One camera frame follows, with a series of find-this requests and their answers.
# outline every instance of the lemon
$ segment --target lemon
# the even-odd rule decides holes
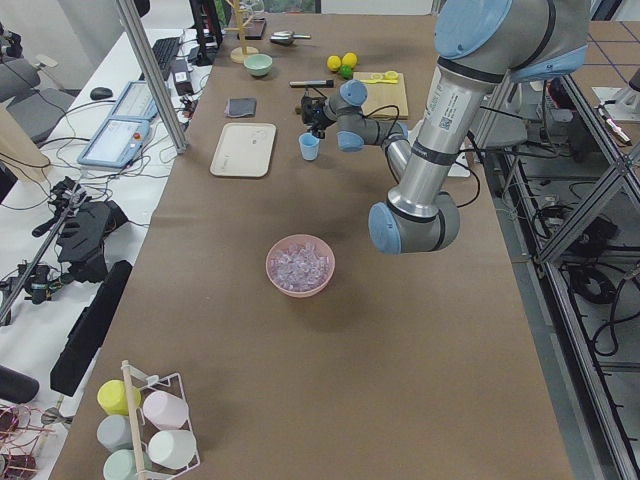
[[[353,70],[358,64],[358,56],[353,52],[345,53],[342,57],[342,64],[349,65],[351,67],[351,70]]]
[[[331,55],[329,58],[327,58],[327,68],[332,72],[337,72],[338,70],[340,70],[341,65],[342,62],[340,61],[339,56]]]
[[[340,67],[340,76],[345,80],[350,80],[353,78],[353,69],[349,65],[342,65]]]

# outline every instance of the yellow fruit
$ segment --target yellow fruit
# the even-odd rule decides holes
[[[341,65],[342,62],[340,61],[339,56],[331,55],[329,58],[327,58],[327,68],[332,72],[337,72],[338,70],[340,70]]]
[[[345,53],[344,56],[342,57],[342,64],[349,65],[353,70],[354,68],[356,68],[356,65],[358,64],[358,56],[353,52]]]

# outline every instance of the pink bowl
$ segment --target pink bowl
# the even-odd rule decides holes
[[[293,292],[291,290],[282,288],[280,285],[276,283],[275,279],[272,278],[271,276],[271,272],[269,269],[270,260],[275,256],[275,253],[278,250],[286,251],[291,245],[295,245],[295,244],[305,245],[307,243],[311,243],[315,245],[315,250],[318,253],[318,255],[327,257],[329,259],[329,272],[327,273],[327,278],[322,282],[321,285],[311,290],[306,290],[304,292]],[[265,266],[267,270],[267,277],[269,277],[269,280],[271,280],[271,283],[273,283],[278,290],[280,290],[285,295],[289,295],[290,297],[305,298],[305,297],[310,297],[312,295],[315,295],[316,293],[318,293],[324,287],[327,286],[327,284],[329,283],[329,280],[331,280],[331,277],[333,276],[333,271],[336,266],[336,259],[335,259],[335,256],[333,255],[333,251],[331,250],[331,247],[327,245],[323,240],[319,239],[318,237],[314,237],[313,235],[306,235],[306,234],[300,233],[297,235],[291,235],[289,237],[285,237],[282,240],[278,241],[273,247],[271,247],[271,250],[269,250],[269,253],[267,254],[267,260],[265,262]]]

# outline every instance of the green bowl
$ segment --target green bowl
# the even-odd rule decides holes
[[[264,77],[271,70],[273,59],[264,53],[249,55],[244,59],[244,66],[254,77]]]

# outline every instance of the small bowl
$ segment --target small bowl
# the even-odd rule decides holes
[[[264,53],[256,53],[244,59],[244,66],[254,77],[264,77],[271,71],[273,59]]]
[[[304,292],[294,292],[281,287],[276,283],[275,279],[271,277],[271,271],[269,268],[270,260],[275,256],[275,253],[278,250],[286,251],[291,245],[306,245],[307,243],[311,243],[315,246],[315,251],[319,256],[327,257],[329,259],[329,271],[327,273],[327,278],[325,278],[325,280],[319,286],[311,290],[306,290]],[[271,247],[271,250],[269,250],[269,253],[267,254],[267,261],[265,262],[265,266],[267,270],[267,277],[269,277],[271,283],[273,283],[273,285],[278,290],[280,290],[285,295],[289,295],[290,297],[306,298],[315,295],[327,286],[327,284],[331,280],[331,277],[333,276],[333,271],[336,266],[336,259],[333,255],[331,247],[327,245],[323,240],[319,239],[318,237],[314,237],[313,235],[297,234],[285,237],[282,240],[278,241],[273,247]]]

